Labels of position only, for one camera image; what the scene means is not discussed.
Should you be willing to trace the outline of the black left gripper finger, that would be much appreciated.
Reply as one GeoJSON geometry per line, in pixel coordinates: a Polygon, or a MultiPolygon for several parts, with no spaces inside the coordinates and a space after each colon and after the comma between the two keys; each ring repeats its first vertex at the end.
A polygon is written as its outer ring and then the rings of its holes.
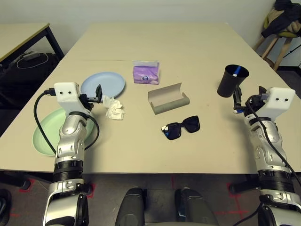
{"type": "Polygon", "coordinates": [[[101,102],[102,96],[103,96],[102,86],[101,86],[101,84],[99,84],[96,87],[96,91],[95,91],[95,100],[96,100],[97,103],[101,102]]]}

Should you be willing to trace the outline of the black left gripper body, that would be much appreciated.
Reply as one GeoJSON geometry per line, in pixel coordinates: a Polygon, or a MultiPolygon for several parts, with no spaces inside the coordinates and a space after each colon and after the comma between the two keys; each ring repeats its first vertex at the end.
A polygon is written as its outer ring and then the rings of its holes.
{"type": "Polygon", "coordinates": [[[97,97],[87,97],[86,94],[80,94],[79,100],[82,103],[82,105],[84,106],[84,108],[86,108],[89,111],[91,111],[92,108],[94,107],[93,103],[98,103],[97,97]]]}

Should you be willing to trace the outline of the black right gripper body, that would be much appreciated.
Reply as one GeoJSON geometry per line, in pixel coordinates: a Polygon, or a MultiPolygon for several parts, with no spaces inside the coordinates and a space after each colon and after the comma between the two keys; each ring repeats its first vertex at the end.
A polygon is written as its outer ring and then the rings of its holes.
{"type": "Polygon", "coordinates": [[[253,113],[258,114],[257,111],[265,105],[265,103],[262,99],[262,94],[257,94],[257,95],[250,96],[247,99],[245,105],[246,106],[245,106],[244,111],[243,111],[244,115],[250,115],[250,114],[253,114],[253,113]]]}

